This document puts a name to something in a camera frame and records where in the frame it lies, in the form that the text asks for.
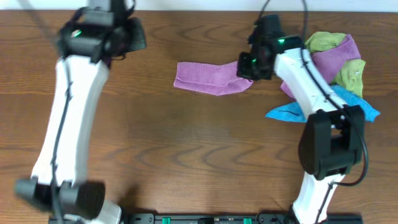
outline cable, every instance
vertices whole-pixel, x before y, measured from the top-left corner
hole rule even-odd
[[[53,154],[52,154],[52,159],[51,159],[51,166],[52,166],[52,180],[51,180],[51,195],[52,195],[52,206],[53,206],[53,210],[55,213],[55,216],[58,220],[59,223],[64,224],[63,221],[63,212],[62,212],[62,206],[61,206],[61,202],[59,199],[59,195],[57,192],[57,152],[58,152],[58,144],[60,142],[60,137],[61,137],[61,133],[62,133],[62,128],[63,128],[63,124],[65,123],[65,118],[67,116],[67,111],[68,111],[68,107],[69,107],[69,101],[72,98],[71,94],[70,94],[70,86],[71,86],[71,81],[70,81],[70,69],[69,69],[69,64],[67,61],[64,62],[65,63],[65,74],[67,77],[67,90],[65,92],[66,95],[66,99],[65,99],[65,106],[63,107],[63,112],[62,112],[62,117],[61,117],[61,121],[60,121],[60,126],[58,127],[58,131],[57,131],[57,136],[55,137],[55,143],[54,143],[54,150],[53,150]]]
[[[279,223],[279,224],[284,224],[283,222],[281,222],[281,221],[279,220],[279,217],[278,217],[276,214],[274,214],[274,216],[275,216],[276,220],[278,220],[278,223]]]
[[[262,6],[262,9],[261,9],[260,14],[259,14],[259,18],[261,18],[261,16],[263,15],[264,10],[266,10],[266,7],[267,7],[267,5],[268,5],[268,3],[269,3],[270,1],[271,1],[271,0],[267,0],[266,3]]]
[[[129,17],[134,12],[136,5],[137,5],[136,0],[132,0],[132,6],[129,10],[127,10],[127,17]]]
[[[307,3],[305,2],[305,0],[302,0],[302,3],[303,3],[303,6],[304,6],[304,22],[303,22],[304,25],[303,25],[303,31],[302,31],[302,39],[304,41],[306,39],[306,33],[307,33],[307,27],[308,27],[308,8],[307,8]],[[358,135],[359,140],[361,141],[363,155],[364,155],[364,165],[363,165],[362,173],[361,173],[361,176],[356,181],[354,181],[352,183],[343,183],[343,182],[334,182],[334,181],[329,183],[328,190],[327,190],[327,192],[325,194],[325,197],[323,198],[323,202],[321,204],[321,207],[320,207],[320,209],[318,211],[317,218],[315,220],[315,224],[317,224],[318,221],[319,221],[319,218],[320,218],[320,214],[322,213],[323,207],[326,204],[326,201],[327,201],[327,198],[329,196],[329,193],[333,189],[333,185],[340,185],[340,186],[344,186],[344,187],[353,187],[353,186],[358,185],[359,183],[361,183],[362,180],[365,178],[367,172],[368,172],[369,156],[368,156],[368,148],[366,146],[366,142],[365,142],[365,140],[363,138],[363,135],[359,131],[359,128],[357,127],[356,123],[351,119],[350,115],[345,110],[343,110],[339,105],[337,105],[336,102],[334,102],[330,98],[330,95],[320,86],[318,81],[315,79],[315,77],[311,73],[310,69],[307,66],[308,62],[306,62],[304,60],[304,49],[305,49],[305,46],[303,44],[303,46],[301,48],[301,51],[300,51],[300,56],[302,58],[303,65],[304,65],[306,71],[311,76],[311,79],[314,81],[314,83],[319,88],[319,90],[322,92],[322,94],[325,96],[325,98],[345,117],[347,122],[349,122],[349,124],[352,125],[352,127],[354,128],[356,134]]]
[[[39,27],[39,30],[41,31],[42,35],[53,45],[56,53],[58,56],[60,56],[60,52],[57,51],[57,45],[55,41],[54,35],[49,31],[49,28],[45,25],[45,22],[40,18],[40,16],[36,13],[34,10],[33,6],[30,4],[29,0],[19,0],[19,4],[21,5],[22,9],[25,9],[27,13],[30,15],[32,20],[37,24]],[[57,152],[58,152],[58,144],[60,141],[60,136],[63,128],[63,124],[65,122],[65,117],[67,115],[68,111],[68,106],[69,106],[69,101],[71,99],[70,95],[70,68],[69,64],[65,62],[65,74],[67,76],[67,90],[66,90],[66,100],[65,100],[65,106],[63,107],[63,112],[62,112],[62,117],[60,121],[60,126],[58,127],[58,132],[57,136],[55,138],[55,143],[54,143],[54,150],[53,150],[53,155],[51,159],[51,166],[52,166],[52,179],[50,183],[50,191],[51,191],[51,198],[52,198],[52,207],[54,210],[54,214],[60,224],[64,224],[63,220],[63,212],[62,212],[62,206],[61,202],[58,196],[58,184],[57,184]]]

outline white wall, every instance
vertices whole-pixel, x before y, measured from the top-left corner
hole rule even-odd
[[[0,9],[21,9],[0,0]],[[29,0],[35,9],[76,9],[86,0]],[[138,10],[258,11],[265,0],[137,0]],[[398,12],[398,0],[307,0],[311,11]],[[301,11],[301,0],[272,0],[268,11]]]

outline light blue towel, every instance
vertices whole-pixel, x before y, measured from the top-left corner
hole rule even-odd
[[[368,102],[356,96],[354,93],[344,89],[339,85],[333,85],[331,88],[338,96],[344,99],[348,105],[359,105],[362,107],[362,110],[365,112],[366,121],[373,122],[374,119],[379,116],[380,112],[378,110],[375,110]],[[289,103],[287,105],[273,109],[266,114],[266,118],[274,118],[281,121],[290,122],[307,122],[297,102]]]

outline wooden table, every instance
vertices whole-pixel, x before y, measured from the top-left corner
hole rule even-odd
[[[40,16],[55,33],[71,11]],[[304,124],[265,119],[289,103],[281,80],[244,93],[211,96],[176,89],[177,62],[224,64],[247,50],[256,12],[145,12],[148,48],[114,62],[91,135],[89,178],[131,212],[257,213],[286,210],[299,194],[297,145]],[[301,12],[281,12],[287,34]],[[14,196],[30,175],[50,115],[56,54],[26,12],[0,12],[0,223],[46,223]],[[366,61],[364,98],[381,112],[366,124],[370,169],[355,188],[338,187],[329,212],[366,223],[398,219],[398,14],[311,12],[311,33],[353,35]],[[358,177],[356,166],[345,181]]]

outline pink towel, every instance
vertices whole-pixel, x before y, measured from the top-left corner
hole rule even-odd
[[[179,62],[174,87],[216,96],[239,93],[253,82],[236,76],[237,62],[210,65],[196,62]]]
[[[346,35],[338,47],[312,54],[312,61],[327,83],[333,81],[347,60],[360,58],[361,54],[359,54],[359,50],[350,34]],[[282,83],[280,89],[291,98],[294,98],[286,82]]]

